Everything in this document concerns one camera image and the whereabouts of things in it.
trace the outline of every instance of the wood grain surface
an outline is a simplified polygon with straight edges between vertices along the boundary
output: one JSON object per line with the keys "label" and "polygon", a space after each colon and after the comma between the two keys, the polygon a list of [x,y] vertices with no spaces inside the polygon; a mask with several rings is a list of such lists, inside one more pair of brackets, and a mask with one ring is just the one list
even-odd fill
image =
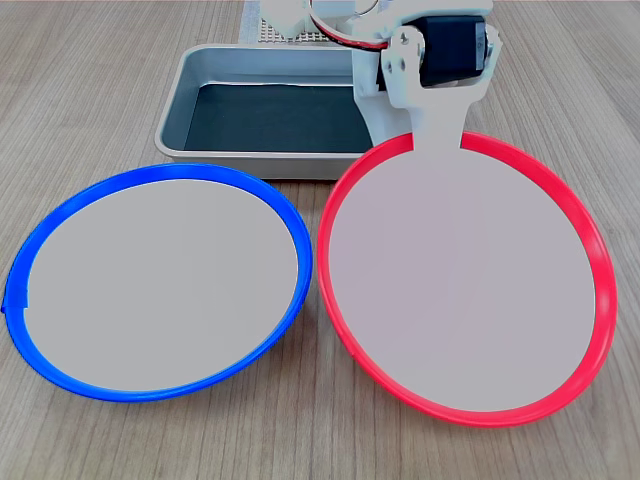
{"label": "wood grain surface", "polygon": [[[0,2],[0,280],[74,193],[168,161],[153,144],[180,55],[238,38],[242,2]],[[144,405],[32,371],[0,324],[0,479],[640,479],[640,4],[499,2],[505,48],[468,128],[524,148],[610,247],[609,359],[560,413],[472,430],[401,405],[351,360],[314,279],[293,327],[232,379]],[[278,184],[311,234],[330,185]]]}

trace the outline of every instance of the gray tray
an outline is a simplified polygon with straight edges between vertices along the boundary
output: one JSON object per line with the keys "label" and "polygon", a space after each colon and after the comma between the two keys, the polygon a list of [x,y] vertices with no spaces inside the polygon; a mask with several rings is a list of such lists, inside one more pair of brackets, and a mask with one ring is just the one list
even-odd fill
{"label": "gray tray", "polygon": [[185,52],[155,143],[177,162],[272,180],[336,180],[372,146],[351,51],[282,44]]}

